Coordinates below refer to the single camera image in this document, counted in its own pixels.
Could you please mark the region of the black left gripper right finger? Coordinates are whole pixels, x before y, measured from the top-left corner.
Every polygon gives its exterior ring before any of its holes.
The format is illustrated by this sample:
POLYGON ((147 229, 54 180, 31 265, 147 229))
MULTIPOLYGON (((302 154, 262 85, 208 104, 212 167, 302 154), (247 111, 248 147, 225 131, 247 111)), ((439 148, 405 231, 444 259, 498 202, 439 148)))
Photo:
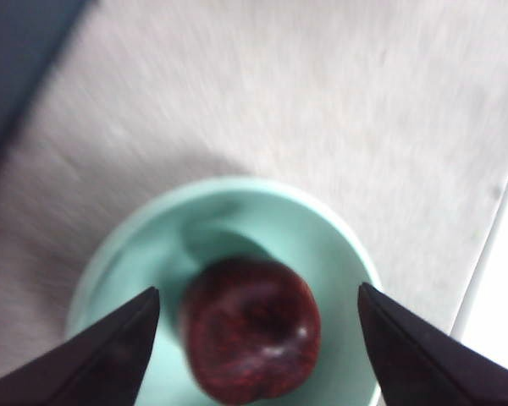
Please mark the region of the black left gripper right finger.
POLYGON ((369 283, 357 308, 388 405, 508 405, 508 370, 457 342, 369 283))

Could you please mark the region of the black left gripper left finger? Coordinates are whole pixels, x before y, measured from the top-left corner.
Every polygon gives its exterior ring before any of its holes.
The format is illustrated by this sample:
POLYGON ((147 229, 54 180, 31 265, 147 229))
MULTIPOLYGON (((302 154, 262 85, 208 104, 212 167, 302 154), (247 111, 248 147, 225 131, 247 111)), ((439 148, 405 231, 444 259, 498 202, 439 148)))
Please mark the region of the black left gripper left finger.
POLYGON ((0 378, 0 405, 133 405, 160 311, 151 287, 44 355, 0 378))

